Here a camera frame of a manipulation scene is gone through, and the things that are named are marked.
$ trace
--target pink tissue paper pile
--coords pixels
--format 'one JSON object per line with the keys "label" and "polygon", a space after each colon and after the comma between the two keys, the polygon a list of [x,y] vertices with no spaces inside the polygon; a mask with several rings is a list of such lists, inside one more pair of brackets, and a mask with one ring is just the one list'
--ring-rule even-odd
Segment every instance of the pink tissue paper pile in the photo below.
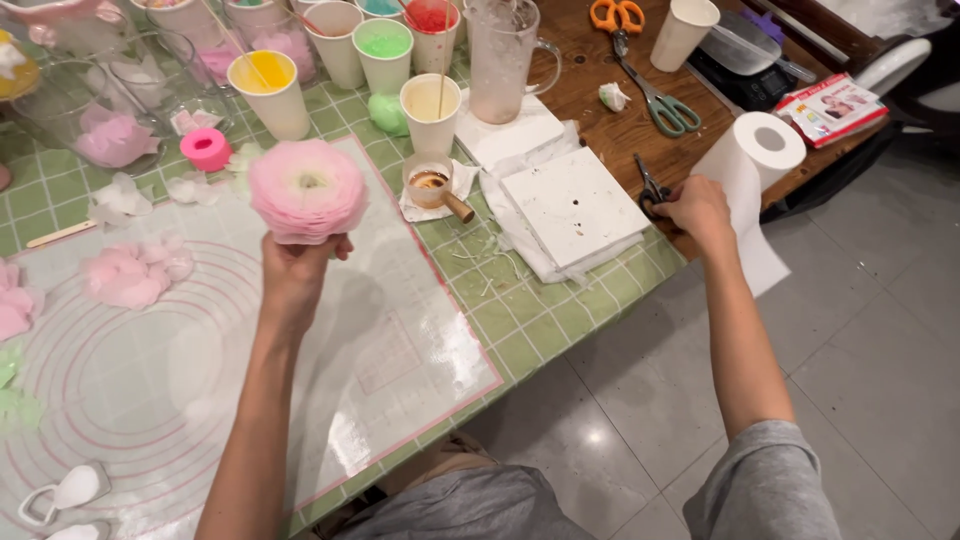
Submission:
{"label": "pink tissue paper pile", "polygon": [[356,229],[367,185],[353,159],[322,140],[280,141],[247,173],[251,207],[279,244],[322,244]]}
{"label": "pink tissue paper pile", "polygon": [[197,51],[197,56],[206,64],[206,68],[210,70],[210,75],[213,76],[217,85],[223,86],[228,82],[227,70],[230,63],[240,56],[240,51],[233,45],[232,40],[227,39],[216,47],[200,49]]}
{"label": "pink tissue paper pile", "polygon": [[183,238],[168,235],[159,243],[120,243],[80,262],[84,295],[108,306],[143,309],[156,302],[172,282],[193,270],[193,254]]}
{"label": "pink tissue paper pile", "polygon": [[77,151],[95,165],[118,168],[129,165],[144,154],[156,154],[159,137],[144,128],[129,114],[121,114],[93,104],[80,117]]}
{"label": "pink tissue paper pile", "polygon": [[20,268],[0,258],[0,341],[29,330],[43,310],[43,291],[19,283]]}
{"label": "pink tissue paper pile", "polygon": [[301,83],[309,81],[317,73],[313,55],[310,53],[310,44],[301,29],[272,35],[263,34],[253,40],[253,48],[258,51],[277,51],[290,57],[297,67],[297,80]]}

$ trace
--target green checkered tablecloth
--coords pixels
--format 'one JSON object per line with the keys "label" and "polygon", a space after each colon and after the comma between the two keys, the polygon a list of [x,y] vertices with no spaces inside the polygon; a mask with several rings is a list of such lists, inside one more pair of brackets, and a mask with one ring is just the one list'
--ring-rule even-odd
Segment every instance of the green checkered tablecloth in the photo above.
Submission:
{"label": "green checkered tablecloth", "polygon": [[[451,76],[466,87],[468,74],[467,55],[458,49]],[[333,140],[356,134],[399,196],[403,159],[413,154],[413,146],[409,137],[387,137],[373,125],[366,106],[370,91],[365,86],[343,90],[324,77],[320,85],[304,92],[304,97],[313,120],[311,136]],[[234,148],[252,140],[264,148],[276,143],[242,98],[235,98],[234,103],[240,112],[227,133]],[[457,146],[452,157],[469,162]],[[0,125],[0,162],[14,176],[11,188],[0,193],[0,257],[21,251],[31,239],[85,221],[89,193],[110,182],[109,174],[82,163],[68,150],[41,147],[10,123]],[[160,203],[167,200],[164,182],[190,170],[194,169],[177,145],[169,144],[159,167],[135,181],[140,187],[151,184]],[[505,383],[296,512],[288,524],[291,535],[361,493],[419,449],[462,426],[551,358],[618,320],[685,265],[683,257],[651,227],[642,242],[590,271],[587,287],[574,282],[545,285],[511,252],[521,275],[518,279],[506,258],[492,255],[489,240],[500,228],[492,220],[479,183],[474,184],[467,202],[476,210],[476,219],[470,223],[463,225],[451,216],[418,223],[415,229]],[[461,258],[473,255],[481,257]],[[483,296],[488,280],[491,292]]]}

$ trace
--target green-handled scissors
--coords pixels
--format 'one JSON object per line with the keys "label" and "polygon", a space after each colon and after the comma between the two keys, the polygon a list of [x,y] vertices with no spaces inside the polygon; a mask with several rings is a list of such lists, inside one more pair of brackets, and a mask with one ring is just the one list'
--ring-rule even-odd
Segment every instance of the green-handled scissors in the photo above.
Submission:
{"label": "green-handled scissors", "polygon": [[627,54],[626,39],[613,39],[613,55],[620,62],[623,70],[630,75],[637,86],[643,90],[653,118],[660,131],[667,136],[680,136],[684,132],[695,132],[700,127],[700,116],[679,99],[663,95],[646,79],[640,77],[636,70],[623,58]]}

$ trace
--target orange-handled scissors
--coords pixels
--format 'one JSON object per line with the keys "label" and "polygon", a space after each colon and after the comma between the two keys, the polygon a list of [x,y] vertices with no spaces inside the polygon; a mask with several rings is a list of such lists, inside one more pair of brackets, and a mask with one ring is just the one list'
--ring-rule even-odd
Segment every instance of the orange-handled scissors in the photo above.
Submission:
{"label": "orange-handled scissors", "polygon": [[[607,16],[603,19],[598,17],[597,8],[607,8]],[[634,22],[630,18],[631,13],[636,15],[637,22]],[[619,25],[616,24],[616,17],[618,15],[620,17]],[[621,2],[617,2],[616,0],[594,0],[590,6],[590,19],[593,21],[593,26],[600,30],[606,30],[611,34],[617,30],[626,31],[628,34],[639,34],[643,32],[643,25],[646,22],[643,17],[643,10],[630,0],[622,0]]]}

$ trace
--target gray t-shirt sleeve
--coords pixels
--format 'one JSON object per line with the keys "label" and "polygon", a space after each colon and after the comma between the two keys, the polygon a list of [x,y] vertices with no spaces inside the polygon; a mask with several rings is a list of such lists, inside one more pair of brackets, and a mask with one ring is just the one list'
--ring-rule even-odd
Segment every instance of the gray t-shirt sleeve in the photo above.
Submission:
{"label": "gray t-shirt sleeve", "polygon": [[791,422],[767,420],[731,442],[684,504],[694,540],[839,540],[820,460]]}

